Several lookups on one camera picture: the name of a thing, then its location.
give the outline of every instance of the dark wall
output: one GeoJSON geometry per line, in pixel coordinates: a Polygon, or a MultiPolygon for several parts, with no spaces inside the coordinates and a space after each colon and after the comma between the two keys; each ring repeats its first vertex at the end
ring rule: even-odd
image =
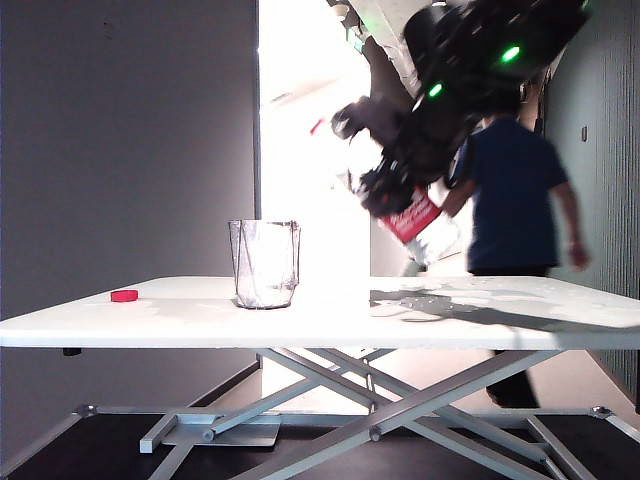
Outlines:
{"type": "MultiPolygon", "coordinates": [[[[2,318],[230,275],[226,221],[254,213],[254,1],[1,8],[2,318]]],[[[185,403],[254,358],[5,349],[5,458],[79,403],[185,403]]]]}
{"type": "MultiPolygon", "coordinates": [[[[547,135],[579,192],[593,262],[585,273],[558,276],[640,298],[640,3],[594,0],[591,6],[593,18],[551,83],[547,135]]],[[[637,399],[638,352],[598,357],[637,399]]]]}

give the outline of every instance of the person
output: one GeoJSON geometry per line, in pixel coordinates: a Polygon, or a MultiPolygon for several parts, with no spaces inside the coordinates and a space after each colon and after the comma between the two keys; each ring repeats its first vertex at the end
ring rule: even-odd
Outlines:
{"type": "MultiPolygon", "coordinates": [[[[468,169],[445,197],[455,216],[472,197],[473,232],[467,270],[473,275],[546,276],[558,264],[550,194],[557,197],[568,231],[567,253],[576,269],[589,258],[582,240],[578,202],[554,147],[520,125],[520,91],[506,93],[484,129],[460,149],[454,176],[468,169]]],[[[538,408],[527,372],[487,387],[505,408],[538,408]]]]}

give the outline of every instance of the table top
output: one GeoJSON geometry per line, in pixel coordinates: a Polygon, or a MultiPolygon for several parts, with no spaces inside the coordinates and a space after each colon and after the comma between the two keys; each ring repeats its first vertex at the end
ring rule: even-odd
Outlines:
{"type": "Polygon", "coordinates": [[[0,345],[640,349],[640,301],[627,297],[537,277],[369,280],[302,284],[290,307],[247,310],[232,278],[159,278],[127,286],[134,302],[105,292],[5,320],[0,345]]]}

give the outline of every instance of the red bottle cap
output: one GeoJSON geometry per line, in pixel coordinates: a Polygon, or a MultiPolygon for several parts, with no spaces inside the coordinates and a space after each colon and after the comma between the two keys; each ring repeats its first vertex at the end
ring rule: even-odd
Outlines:
{"type": "Polygon", "coordinates": [[[133,302],[138,299],[137,290],[115,290],[111,292],[112,302],[133,302]]]}

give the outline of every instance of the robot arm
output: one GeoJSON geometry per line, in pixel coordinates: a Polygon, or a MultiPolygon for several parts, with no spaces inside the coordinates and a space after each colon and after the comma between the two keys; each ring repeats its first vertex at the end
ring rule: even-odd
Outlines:
{"type": "Polygon", "coordinates": [[[421,89],[408,113],[363,97],[337,112],[333,130],[349,138],[363,128],[382,160],[361,178],[361,202],[374,217],[399,213],[416,186],[448,176],[457,149],[501,96],[549,65],[588,19],[584,0],[473,0],[427,7],[404,37],[421,89]]]}

